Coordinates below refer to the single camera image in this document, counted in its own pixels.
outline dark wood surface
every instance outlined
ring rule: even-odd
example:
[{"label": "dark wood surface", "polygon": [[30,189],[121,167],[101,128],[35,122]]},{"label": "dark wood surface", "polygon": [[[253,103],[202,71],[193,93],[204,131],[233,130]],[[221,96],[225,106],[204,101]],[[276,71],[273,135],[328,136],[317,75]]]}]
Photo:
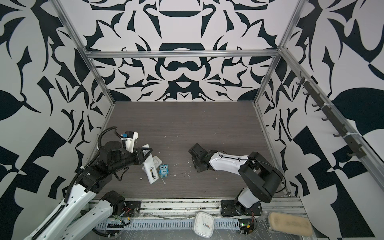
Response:
[{"label": "dark wood surface", "polygon": [[[210,170],[197,173],[188,153],[195,143],[233,155],[256,151],[272,163],[250,101],[117,102],[110,126],[117,126],[120,134],[138,132],[135,147],[149,144],[152,155],[169,165],[169,175],[164,182],[159,179],[149,184],[142,166],[131,166],[121,182],[113,177],[96,198],[111,190],[126,198],[236,197],[246,186],[239,175]],[[108,132],[103,144],[111,140],[118,138]]]}]

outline blue owl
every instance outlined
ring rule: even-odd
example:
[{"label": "blue owl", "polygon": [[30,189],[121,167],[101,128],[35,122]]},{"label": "blue owl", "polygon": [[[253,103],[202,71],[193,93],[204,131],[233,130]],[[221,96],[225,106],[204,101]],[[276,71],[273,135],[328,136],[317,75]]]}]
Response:
[{"label": "blue owl", "polygon": [[160,165],[159,168],[160,168],[159,170],[160,177],[166,177],[169,173],[168,164]]}]

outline clock face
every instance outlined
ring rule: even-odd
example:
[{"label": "clock face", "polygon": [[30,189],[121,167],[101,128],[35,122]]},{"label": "clock face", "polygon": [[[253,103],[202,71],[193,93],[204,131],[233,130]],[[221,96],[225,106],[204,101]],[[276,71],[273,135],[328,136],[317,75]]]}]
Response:
[{"label": "clock face", "polygon": [[205,212],[196,214],[194,223],[194,231],[196,234],[202,237],[211,237],[214,231],[214,225],[215,220],[211,215]]}]

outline beige sponge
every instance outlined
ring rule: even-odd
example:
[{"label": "beige sponge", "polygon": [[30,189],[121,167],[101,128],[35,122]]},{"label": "beige sponge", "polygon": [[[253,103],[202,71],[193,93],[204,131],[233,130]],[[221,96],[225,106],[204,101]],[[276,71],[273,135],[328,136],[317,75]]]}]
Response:
[{"label": "beige sponge", "polygon": [[304,217],[271,212],[268,216],[271,230],[299,236],[312,236],[311,222]]}]

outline black and white wallpaper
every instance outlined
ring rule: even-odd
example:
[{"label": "black and white wallpaper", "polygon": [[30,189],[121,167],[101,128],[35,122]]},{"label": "black and white wallpaper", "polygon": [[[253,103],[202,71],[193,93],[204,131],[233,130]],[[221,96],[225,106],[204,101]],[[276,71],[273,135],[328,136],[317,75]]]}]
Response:
[{"label": "black and white wallpaper", "polygon": [[115,58],[95,65],[116,101],[253,100],[272,57]]},{"label": "black and white wallpaper", "polygon": [[63,0],[92,51],[276,49],[298,0]]},{"label": "black and white wallpaper", "polygon": [[110,108],[47,0],[0,3],[0,235],[23,239],[63,199]]},{"label": "black and white wallpaper", "polygon": [[[383,1],[309,0],[287,45],[341,113],[384,158]],[[319,237],[381,239],[384,192],[299,79],[279,62],[259,102],[287,181]]]}]

